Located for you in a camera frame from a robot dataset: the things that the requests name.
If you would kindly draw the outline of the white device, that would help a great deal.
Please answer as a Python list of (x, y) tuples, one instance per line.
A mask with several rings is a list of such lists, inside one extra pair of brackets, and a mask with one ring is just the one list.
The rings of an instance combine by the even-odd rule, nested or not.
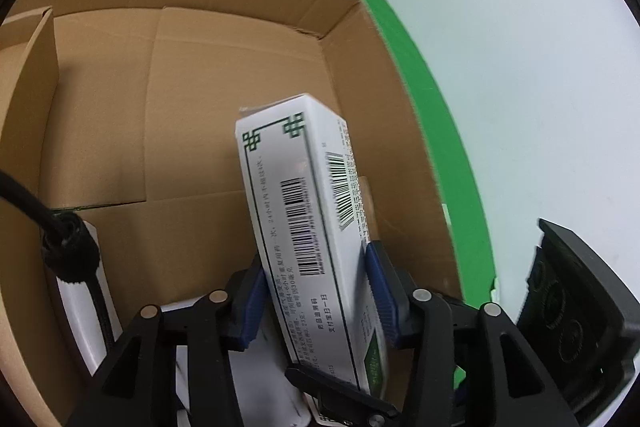
[(268, 305), (245, 351), (234, 342), (234, 297), (224, 289), (167, 308), (144, 306), (119, 325), (93, 228), (73, 213), (44, 236), (47, 265), (76, 345), (88, 366), (87, 393), (71, 426), (306, 426), (303, 397), (284, 378)]

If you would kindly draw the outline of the white green medicine box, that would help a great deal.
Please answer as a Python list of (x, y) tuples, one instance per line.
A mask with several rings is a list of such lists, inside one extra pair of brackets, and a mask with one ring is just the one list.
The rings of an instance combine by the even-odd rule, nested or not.
[(235, 136), (288, 357), (382, 397), (386, 342), (364, 267), (370, 235), (346, 121), (300, 94), (244, 116)]

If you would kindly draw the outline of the large cardboard tray box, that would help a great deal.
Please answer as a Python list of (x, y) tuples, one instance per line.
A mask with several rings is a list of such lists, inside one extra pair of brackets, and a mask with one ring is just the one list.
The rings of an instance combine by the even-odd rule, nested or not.
[(36, 194), (96, 226), (123, 322), (252, 261), (235, 123), (299, 93), (346, 120), (393, 262), (460, 294), (431, 156), (366, 2), (17, 0), (10, 16), (46, 6), (58, 85)]

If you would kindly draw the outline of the small cardboard box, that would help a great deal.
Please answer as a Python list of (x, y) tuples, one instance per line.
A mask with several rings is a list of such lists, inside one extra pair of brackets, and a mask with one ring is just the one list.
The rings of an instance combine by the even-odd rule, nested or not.
[(1, 25), (1, 169), (39, 191), (42, 144), (58, 85), (52, 9), (8, 17)]

